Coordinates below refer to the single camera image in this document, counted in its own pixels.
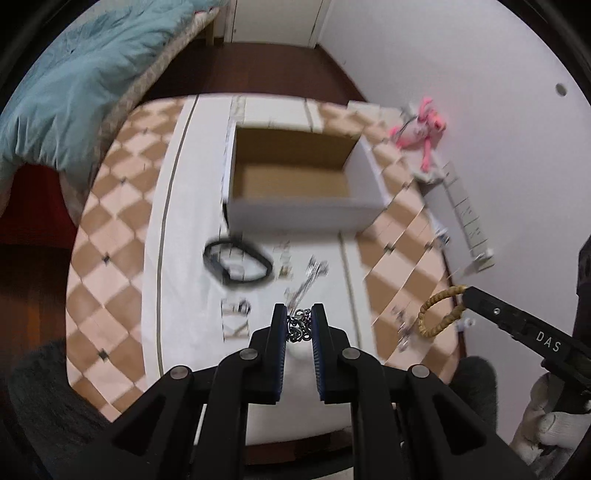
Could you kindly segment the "white gloved right hand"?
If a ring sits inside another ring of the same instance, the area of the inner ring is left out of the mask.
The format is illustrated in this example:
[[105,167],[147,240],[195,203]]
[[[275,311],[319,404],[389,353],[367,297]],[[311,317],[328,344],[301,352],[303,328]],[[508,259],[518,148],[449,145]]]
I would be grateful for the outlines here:
[[552,374],[544,374],[536,381],[510,443],[539,478],[554,478],[590,427],[590,411],[571,414],[556,410],[563,387],[564,382]]

